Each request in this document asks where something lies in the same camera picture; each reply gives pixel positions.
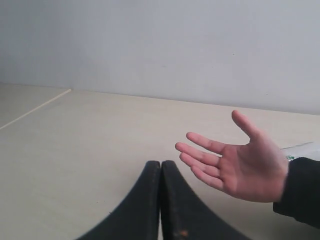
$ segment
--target light wooden table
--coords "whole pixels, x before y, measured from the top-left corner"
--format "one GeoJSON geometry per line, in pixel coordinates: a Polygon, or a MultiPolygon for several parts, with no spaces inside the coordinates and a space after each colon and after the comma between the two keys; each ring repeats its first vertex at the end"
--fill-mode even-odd
{"type": "MultiPolygon", "coordinates": [[[[272,204],[206,186],[180,162],[174,145],[188,131],[246,143],[233,109],[75,90],[40,107],[0,130],[0,239],[79,237],[121,202],[148,160],[176,161],[201,199],[253,240],[319,239],[318,230],[273,213],[272,204]]],[[[320,116],[238,109],[281,147],[320,139],[320,116]]]]}

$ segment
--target black object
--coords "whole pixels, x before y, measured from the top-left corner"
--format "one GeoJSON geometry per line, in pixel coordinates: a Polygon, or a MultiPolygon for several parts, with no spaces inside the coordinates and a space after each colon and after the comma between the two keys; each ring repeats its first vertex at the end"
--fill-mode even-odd
{"type": "Polygon", "coordinates": [[[249,240],[198,198],[173,161],[162,163],[159,196],[164,240],[249,240]]]}
{"type": "Polygon", "coordinates": [[[157,240],[160,163],[148,161],[121,204],[78,240],[157,240]]]}

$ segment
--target black sleeve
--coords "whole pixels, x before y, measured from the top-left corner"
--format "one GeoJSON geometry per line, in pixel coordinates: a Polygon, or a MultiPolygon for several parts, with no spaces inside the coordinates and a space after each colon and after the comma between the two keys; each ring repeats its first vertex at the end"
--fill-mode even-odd
{"type": "Polygon", "coordinates": [[[320,229],[320,161],[300,157],[289,163],[283,195],[273,211],[320,229]]]}

